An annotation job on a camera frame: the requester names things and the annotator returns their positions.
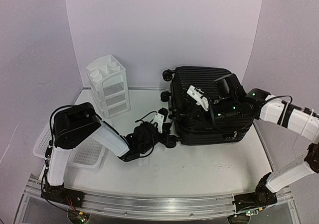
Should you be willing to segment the black ribbed hard-shell suitcase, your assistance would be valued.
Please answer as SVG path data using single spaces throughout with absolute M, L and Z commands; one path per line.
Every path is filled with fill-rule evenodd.
M 173 121 L 182 145 L 211 145 L 242 140 L 253 123 L 253 106 L 237 76 L 224 68 L 179 66 L 162 73 L 170 91 Z

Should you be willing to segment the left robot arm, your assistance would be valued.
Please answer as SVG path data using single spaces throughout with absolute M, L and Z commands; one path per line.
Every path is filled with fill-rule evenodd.
M 44 155 L 42 198 L 51 204 L 82 205 L 84 193 L 66 188 L 64 176 L 71 153 L 84 143 L 98 144 L 124 162 L 148 157 L 158 143 L 166 148 L 176 147 L 177 137 L 171 134 L 171 123 L 166 121 L 168 110 L 161 108 L 152 113 L 150 121 L 137 120 L 134 131 L 123 136 L 89 102 L 57 108 L 49 120 L 51 140 Z

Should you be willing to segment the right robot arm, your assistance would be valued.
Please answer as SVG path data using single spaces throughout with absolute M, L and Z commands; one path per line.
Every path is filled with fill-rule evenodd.
M 189 86 L 187 94 L 211 115 L 214 127 L 219 118 L 247 116 L 291 130 L 311 141 L 306 155 L 301 155 L 278 171 L 264 175 L 255 191 L 234 196 L 236 213 L 265 208 L 277 202 L 276 193 L 284 187 L 319 172 L 319 115 L 309 108 L 300 108 L 284 96 L 253 89 L 245 92 L 235 74 L 216 79 L 218 95 L 209 97 L 203 90 Z

